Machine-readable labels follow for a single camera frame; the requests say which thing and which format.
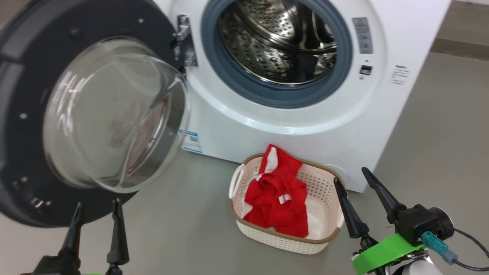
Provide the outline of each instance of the stainless steel drum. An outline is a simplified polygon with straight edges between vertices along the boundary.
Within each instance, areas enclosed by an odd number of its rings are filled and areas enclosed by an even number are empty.
[[[300,85],[327,75],[336,62],[330,29],[293,0],[238,0],[220,19],[231,56],[262,80]]]

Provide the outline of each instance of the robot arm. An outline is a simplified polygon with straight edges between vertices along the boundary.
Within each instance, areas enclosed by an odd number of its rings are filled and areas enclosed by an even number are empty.
[[[106,275],[122,275],[122,270],[119,268],[119,265],[129,262],[126,228],[124,226],[124,216],[120,199],[115,199],[112,204],[114,228],[112,231],[111,250],[107,254],[109,269]],[[78,256],[78,251],[80,247],[80,232],[83,225],[83,210],[83,203],[79,202],[68,228],[65,242],[58,255],[42,257],[32,273],[21,275],[80,275],[79,268],[81,261]]]
[[[387,220],[395,225],[396,234],[380,243],[372,238],[368,234],[370,229],[348,200],[348,193],[340,179],[334,179],[348,233],[353,239],[361,238],[361,249],[352,257],[353,266],[359,275],[441,275],[429,258],[428,248],[441,255],[449,265],[457,264],[473,271],[489,271],[489,267],[475,268],[460,263],[457,254],[448,249],[443,241],[457,231],[474,241],[489,257],[488,250],[479,241],[453,228],[451,219],[443,210],[437,207],[426,209],[422,205],[407,208],[399,203],[368,168],[362,168],[362,172],[370,188],[375,190],[382,202]],[[390,272],[392,266],[408,260],[410,263],[397,268],[394,273]]]

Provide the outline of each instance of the clothing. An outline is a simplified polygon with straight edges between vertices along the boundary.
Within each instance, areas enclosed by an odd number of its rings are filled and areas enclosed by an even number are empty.
[[[306,237],[307,185],[296,178],[302,163],[284,150],[269,145],[258,175],[248,187],[244,201],[253,206],[245,221],[277,232]]]

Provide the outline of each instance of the label sticker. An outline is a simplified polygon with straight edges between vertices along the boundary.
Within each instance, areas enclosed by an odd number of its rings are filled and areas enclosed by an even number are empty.
[[[374,53],[372,46],[372,36],[370,35],[370,27],[368,26],[368,20],[366,17],[353,18],[353,25],[355,25],[356,36],[358,37],[358,47],[360,53],[371,54]]]
[[[199,135],[194,132],[187,131],[185,138],[183,139],[182,149],[190,152],[202,153],[202,147],[199,142]]]
[[[391,74],[391,83],[404,85],[409,77],[409,70],[406,66],[396,65]]]
[[[291,201],[292,200],[292,197],[289,195],[289,194],[284,194],[280,197],[278,197],[278,201],[280,202],[280,204],[284,204],[286,201]]]

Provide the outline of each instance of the washing machine door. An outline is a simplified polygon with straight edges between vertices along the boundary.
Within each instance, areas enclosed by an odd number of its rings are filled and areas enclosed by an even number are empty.
[[[90,222],[160,176],[189,118],[177,38],[150,0],[39,0],[3,24],[0,211],[67,226],[81,201]]]

